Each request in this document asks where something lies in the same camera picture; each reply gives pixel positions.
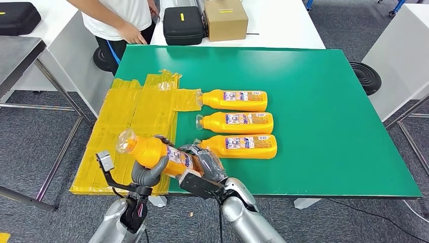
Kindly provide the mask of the person's left hand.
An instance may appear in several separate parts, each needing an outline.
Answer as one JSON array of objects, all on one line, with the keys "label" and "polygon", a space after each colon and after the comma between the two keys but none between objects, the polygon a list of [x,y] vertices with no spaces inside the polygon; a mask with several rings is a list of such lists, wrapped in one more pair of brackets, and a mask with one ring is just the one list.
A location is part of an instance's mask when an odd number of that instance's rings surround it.
[{"label": "person's left hand", "polygon": [[159,18],[159,10],[154,0],[147,0],[152,18]]}]

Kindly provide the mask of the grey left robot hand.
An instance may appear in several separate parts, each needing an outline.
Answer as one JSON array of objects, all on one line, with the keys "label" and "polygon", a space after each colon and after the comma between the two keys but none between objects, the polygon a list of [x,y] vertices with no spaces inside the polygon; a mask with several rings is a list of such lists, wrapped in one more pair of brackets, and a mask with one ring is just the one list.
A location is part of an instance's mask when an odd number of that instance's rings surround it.
[{"label": "grey left robot hand", "polygon": [[169,159],[167,149],[173,146],[163,135],[136,137],[130,154],[137,160],[132,170],[132,181],[136,184],[153,187],[160,181]]}]

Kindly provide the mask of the person's right hand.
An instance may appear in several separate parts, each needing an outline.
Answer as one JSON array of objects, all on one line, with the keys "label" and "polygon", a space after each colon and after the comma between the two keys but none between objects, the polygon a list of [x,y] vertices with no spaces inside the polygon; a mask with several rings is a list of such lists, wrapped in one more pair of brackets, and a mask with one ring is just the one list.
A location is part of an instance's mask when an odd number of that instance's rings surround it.
[{"label": "person's right hand", "polygon": [[128,44],[147,44],[146,40],[141,35],[141,32],[138,31],[134,25],[126,21],[120,24],[120,26],[117,28],[117,31]]}]

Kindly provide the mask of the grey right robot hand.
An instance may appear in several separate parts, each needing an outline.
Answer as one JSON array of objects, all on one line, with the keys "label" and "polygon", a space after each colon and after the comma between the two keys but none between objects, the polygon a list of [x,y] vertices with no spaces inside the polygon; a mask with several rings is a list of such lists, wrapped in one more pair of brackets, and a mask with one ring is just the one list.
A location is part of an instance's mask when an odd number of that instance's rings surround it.
[{"label": "grey right robot hand", "polygon": [[209,149],[201,148],[197,144],[186,144],[179,147],[180,151],[193,154],[203,171],[203,178],[220,182],[227,178],[227,173],[220,159]]}]

